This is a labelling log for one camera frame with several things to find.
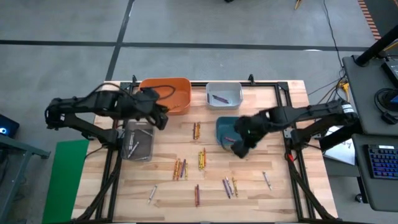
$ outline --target gray floor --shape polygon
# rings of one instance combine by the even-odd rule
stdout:
[[[128,0],[3,0],[0,39],[116,41]],[[357,0],[326,0],[339,46],[374,42]],[[125,42],[333,46],[322,1],[305,0],[136,0]],[[48,151],[59,141],[81,139],[71,129],[45,128],[43,112],[55,97],[84,96],[100,84],[113,47],[0,45],[0,113],[18,122],[18,140]],[[341,56],[360,52],[341,52]],[[122,48],[113,80],[187,77],[191,80],[305,80],[307,91],[336,80],[336,52]],[[328,89],[310,96],[317,103]],[[32,159],[21,187],[26,196],[13,217],[40,223],[52,166]],[[330,177],[340,218],[396,223],[398,214],[375,212],[353,201],[356,180]]]

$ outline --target orange bin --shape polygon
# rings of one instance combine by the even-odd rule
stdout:
[[[161,99],[162,97],[168,96],[173,92],[173,95]],[[154,87],[154,90],[160,95],[160,99],[157,103],[164,105],[171,110],[168,112],[169,115],[182,115],[189,111],[191,105],[191,82],[186,78],[147,78],[141,82],[139,88]]]

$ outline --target gray bin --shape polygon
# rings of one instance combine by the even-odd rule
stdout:
[[[209,82],[206,85],[207,106],[211,110],[235,110],[243,101],[242,85],[238,82]],[[214,99],[224,98],[228,103]]]

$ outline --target teal bin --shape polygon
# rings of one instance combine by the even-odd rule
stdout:
[[[233,142],[227,141],[225,137],[234,139],[235,141],[242,140],[241,135],[234,130],[234,124],[238,117],[235,116],[222,116],[216,121],[216,138],[221,146],[232,145]]]

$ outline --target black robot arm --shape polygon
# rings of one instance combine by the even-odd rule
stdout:
[[[277,106],[262,110],[251,117],[242,116],[235,122],[234,129],[241,135],[242,141],[236,141],[231,149],[237,156],[243,158],[267,133],[284,131],[296,122],[319,118],[321,118],[319,121],[304,129],[294,129],[290,132],[291,149],[302,149],[312,136],[332,126],[354,123],[358,115],[349,103],[340,99],[302,108]]]
[[[97,91],[104,85],[117,85],[104,83],[83,98],[60,99],[55,98],[45,110],[45,122],[47,128],[55,129],[69,127],[80,131],[89,138],[98,138],[100,143],[116,145],[118,132],[116,129],[102,129],[94,124],[82,120],[77,113],[95,113],[99,116],[107,116],[114,120],[145,118],[150,124],[163,130],[167,124],[168,108],[158,105],[156,101],[159,94],[151,88],[144,88],[134,95],[119,88],[118,91]]]

